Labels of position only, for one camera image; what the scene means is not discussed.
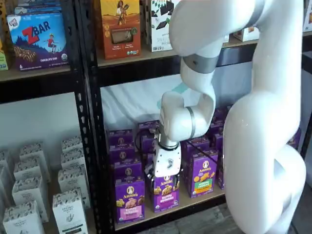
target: organic tea box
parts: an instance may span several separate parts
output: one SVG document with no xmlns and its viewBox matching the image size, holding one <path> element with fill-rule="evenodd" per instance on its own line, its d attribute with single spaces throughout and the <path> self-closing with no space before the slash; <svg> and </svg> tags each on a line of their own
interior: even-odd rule
<svg viewBox="0 0 312 234">
<path fill-rule="evenodd" d="M 142 176 L 115 180 L 118 223 L 144 219 L 145 186 Z"/>
<path fill-rule="evenodd" d="M 62 151 L 66 153 L 74 148 L 82 148 L 82 139 L 81 136 L 74 136 L 72 138 L 62 141 Z"/>
<path fill-rule="evenodd" d="M 39 157 L 39 164 L 42 172 L 42 177 L 46 179 L 47 182 L 51 182 L 50 175 L 50 164 L 48 157 L 43 151 L 43 143 L 37 142 L 29 145 L 25 145 L 21 148 L 19 153 L 20 160 L 28 159 L 33 156 Z"/>
<path fill-rule="evenodd" d="M 49 222 L 50 205 L 45 180 L 41 176 L 17 180 L 12 189 L 15 204 L 20 205 L 35 200 L 43 223 Z"/>
<path fill-rule="evenodd" d="M 58 172 L 58 183 L 62 192 L 80 188 L 84 207 L 87 209 L 91 207 L 85 168 L 83 165 L 60 170 Z"/>
<path fill-rule="evenodd" d="M 23 180 L 36 176 L 44 176 L 40 168 L 38 156 L 21 160 L 15 164 L 14 177 L 16 180 Z"/>
<path fill-rule="evenodd" d="M 59 233 L 88 234 L 80 189 L 54 195 L 52 206 Z"/>
<path fill-rule="evenodd" d="M 3 225 L 10 234 L 44 234 L 35 200 L 5 210 Z"/>
</svg>

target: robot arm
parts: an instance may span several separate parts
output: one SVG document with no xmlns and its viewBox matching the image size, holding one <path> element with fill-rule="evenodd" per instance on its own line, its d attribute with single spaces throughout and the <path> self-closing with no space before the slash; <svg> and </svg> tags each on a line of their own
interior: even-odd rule
<svg viewBox="0 0 312 234">
<path fill-rule="evenodd" d="M 184 107 L 180 95 L 163 95 L 156 176 L 176 174 L 179 141 L 208 130 L 220 38 L 254 24 L 261 32 L 252 91 L 232 107 L 224 127 L 226 200 L 246 234 L 286 233 L 303 190 L 304 161 L 286 145 L 300 121 L 302 19 L 300 0 L 182 0 L 170 21 L 172 47 L 183 57 L 181 78 L 202 96 Z"/>
</svg>

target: black metal shelving unit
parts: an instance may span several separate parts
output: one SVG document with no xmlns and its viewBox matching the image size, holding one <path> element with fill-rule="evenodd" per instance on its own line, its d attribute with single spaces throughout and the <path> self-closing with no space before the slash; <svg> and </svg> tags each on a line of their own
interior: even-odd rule
<svg viewBox="0 0 312 234">
<path fill-rule="evenodd" d="M 225 203 L 221 190 L 198 200 L 185 199 L 185 205 L 151 215 L 126 225 L 114 221 L 105 125 L 100 88 L 179 74 L 181 57 L 173 51 L 148 52 L 138 57 L 106 61 L 96 50 L 93 7 L 89 0 L 61 0 L 70 64 L 61 68 L 0 73 L 0 104 L 73 92 L 83 139 L 91 203 L 97 233 L 136 233 Z M 221 50 L 217 67 L 252 61 L 256 41 L 239 42 L 230 38 Z M 303 37 L 303 52 L 312 51 L 312 34 Z M 302 67 L 312 73 L 312 59 L 303 56 Z M 304 157 L 312 133 L 312 118 L 305 134 Z"/>
</svg>

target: white box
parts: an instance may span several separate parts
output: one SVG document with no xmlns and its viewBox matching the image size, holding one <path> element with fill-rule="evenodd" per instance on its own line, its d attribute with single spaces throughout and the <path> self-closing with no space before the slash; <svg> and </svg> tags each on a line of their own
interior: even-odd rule
<svg viewBox="0 0 312 234">
<path fill-rule="evenodd" d="M 62 153 L 60 160 L 63 169 L 75 167 L 78 165 L 86 166 L 86 161 L 84 159 L 84 152 L 82 147 L 77 147 L 65 153 Z"/>
<path fill-rule="evenodd" d="M 309 0 L 305 13 L 303 32 L 309 32 L 312 31 L 312 0 Z"/>
<path fill-rule="evenodd" d="M 83 165 L 60 170 L 58 172 L 58 183 L 62 193 L 74 188 L 80 188 L 83 205 L 87 209 L 90 208 L 89 190 Z"/>
<path fill-rule="evenodd" d="M 0 166 L 0 194 L 6 207 L 10 207 L 14 204 L 12 199 L 12 188 L 13 183 L 8 171 L 3 166 Z"/>
<path fill-rule="evenodd" d="M 226 35 L 226 36 L 224 37 L 223 43 L 228 43 L 229 40 L 230 40 L 230 35 Z"/>
<path fill-rule="evenodd" d="M 257 40 L 259 39 L 260 32 L 259 29 L 253 26 L 233 33 L 233 36 L 241 41 Z"/>
<path fill-rule="evenodd" d="M 80 189 L 73 189 L 53 196 L 53 213 L 59 233 L 88 234 Z"/>
<path fill-rule="evenodd" d="M 81 136 L 75 136 L 73 138 L 69 138 L 67 140 L 62 141 L 63 153 L 66 153 L 74 148 L 81 148 L 81 147 L 83 147 Z"/>
<path fill-rule="evenodd" d="M 3 225 L 8 234 L 44 234 L 36 201 L 6 209 Z"/>
<path fill-rule="evenodd" d="M 0 165 L 2 165 L 5 169 L 8 170 L 9 175 L 12 179 L 12 182 L 14 183 L 14 176 L 13 176 L 13 171 L 14 171 L 14 160 L 10 156 L 10 153 L 8 150 L 1 150 L 0 151 Z"/>
<path fill-rule="evenodd" d="M 49 222 L 50 205 L 48 192 L 46 182 L 41 176 L 17 180 L 13 186 L 12 196 L 17 205 L 36 200 L 42 222 Z"/>
<path fill-rule="evenodd" d="M 150 34 L 150 46 L 152 52 L 172 50 L 169 40 L 169 23 L 172 12 L 180 0 L 147 0 L 150 23 L 147 30 Z"/>
<path fill-rule="evenodd" d="M 14 177 L 16 180 L 32 178 L 36 176 L 43 176 L 38 156 L 30 157 L 28 159 L 17 162 L 14 167 Z"/>
<path fill-rule="evenodd" d="M 39 164 L 41 168 L 41 172 L 43 174 L 43 178 L 47 180 L 47 182 L 51 181 L 51 173 L 50 173 L 50 164 L 48 158 L 45 157 L 43 152 L 43 143 L 37 142 L 34 144 L 25 145 L 20 150 L 19 158 L 21 160 L 38 156 L 39 157 Z"/>
</svg>

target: wooden shelf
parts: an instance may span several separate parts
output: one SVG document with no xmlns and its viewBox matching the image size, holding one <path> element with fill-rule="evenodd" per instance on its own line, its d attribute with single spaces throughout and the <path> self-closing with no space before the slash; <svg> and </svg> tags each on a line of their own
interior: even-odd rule
<svg viewBox="0 0 312 234">
<path fill-rule="evenodd" d="M 134 226 L 134 225 L 141 224 L 147 221 L 151 221 L 152 219 L 158 218 L 160 216 L 168 215 L 176 211 L 186 209 L 188 207 L 200 205 L 201 203 L 208 202 L 211 199 L 218 198 L 224 195 L 224 190 L 221 190 L 218 187 L 218 185 L 215 184 L 214 191 L 212 193 L 209 193 L 200 197 L 196 197 L 196 198 L 190 198 L 184 183 L 181 181 L 180 184 L 181 184 L 181 187 L 180 187 L 180 194 L 179 194 L 180 196 L 179 206 L 163 211 L 163 212 L 154 213 L 151 199 L 149 197 L 149 194 L 146 191 L 145 192 L 145 219 L 136 221 L 136 222 L 131 222 L 131 223 L 123 223 L 123 224 L 115 223 L 115 230 L 120 231 L 122 229 L 129 228 L 130 226 Z"/>
<path fill-rule="evenodd" d="M 0 83 L 4 81 L 45 76 L 45 75 L 57 74 L 57 73 L 69 72 L 69 71 L 70 71 L 70 66 L 64 65 L 64 66 L 53 67 L 53 68 L 37 69 L 37 70 L 21 72 L 16 68 L 15 64 L 12 64 L 11 68 L 8 71 L 0 71 Z"/>
</svg>

